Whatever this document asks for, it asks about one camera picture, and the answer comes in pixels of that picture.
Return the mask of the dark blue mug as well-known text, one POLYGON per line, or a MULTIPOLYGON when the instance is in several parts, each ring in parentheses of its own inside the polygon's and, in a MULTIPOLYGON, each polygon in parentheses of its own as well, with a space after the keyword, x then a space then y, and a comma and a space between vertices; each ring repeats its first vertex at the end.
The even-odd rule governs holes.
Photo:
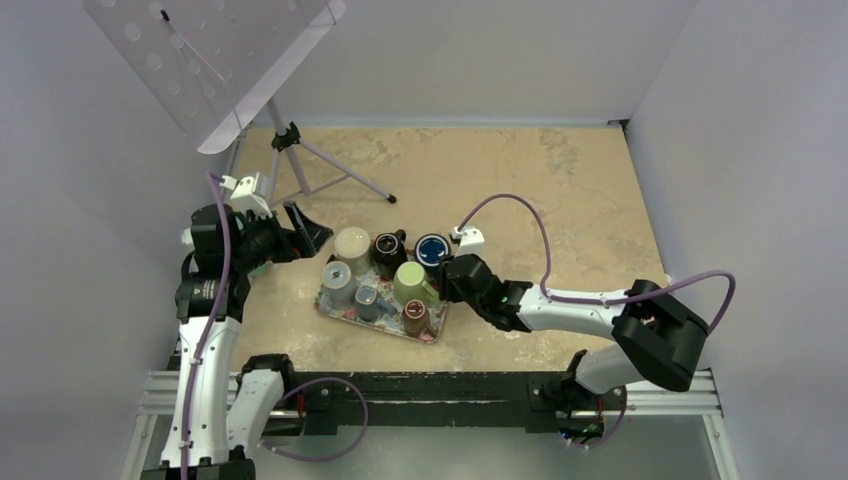
POLYGON ((451 252, 451 244, 446 237, 438 233, 428 233, 416 241, 413 257, 424 268, 430 279, 436 279, 441 260, 450 256, 451 252))

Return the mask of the light green mug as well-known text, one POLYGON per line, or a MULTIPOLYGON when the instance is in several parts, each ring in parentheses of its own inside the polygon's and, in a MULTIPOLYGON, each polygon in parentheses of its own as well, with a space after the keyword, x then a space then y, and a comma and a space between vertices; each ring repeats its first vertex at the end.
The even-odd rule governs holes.
POLYGON ((393 296, 401 307, 412 300, 422 303, 439 301, 439 294, 430 284, 427 272, 414 261, 402 263, 393 278, 393 296))

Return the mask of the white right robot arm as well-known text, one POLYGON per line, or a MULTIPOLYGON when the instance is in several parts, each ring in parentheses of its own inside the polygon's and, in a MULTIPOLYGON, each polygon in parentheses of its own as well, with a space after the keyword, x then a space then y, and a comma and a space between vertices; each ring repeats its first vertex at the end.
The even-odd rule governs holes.
POLYGON ((690 389, 709 334, 705 320, 648 280, 624 290, 546 290, 499 279, 476 254, 443 259, 439 296, 464 303, 501 331, 558 330, 610 341, 576 355, 561 381, 564 399, 584 407, 600 394, 639 381, 671 392, 690 389))

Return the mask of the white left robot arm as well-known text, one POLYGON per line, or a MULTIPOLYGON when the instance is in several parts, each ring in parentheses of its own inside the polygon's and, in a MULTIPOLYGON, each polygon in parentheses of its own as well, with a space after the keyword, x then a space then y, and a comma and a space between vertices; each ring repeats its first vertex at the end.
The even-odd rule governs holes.
POLYGON ((298 382, 285 354, 251 357, 237 392, 230 392, 250 274, 267 263, 312 258, 333 235, 295 202, 283 206, 288 228, 276 214, 262 217, 218 202, 196 210, 183 231, 189 252, 175 292, 180 347, 175 407, 159 464, 141 478, 255 478, 253 455, 271 409, 297 399, 298 382))

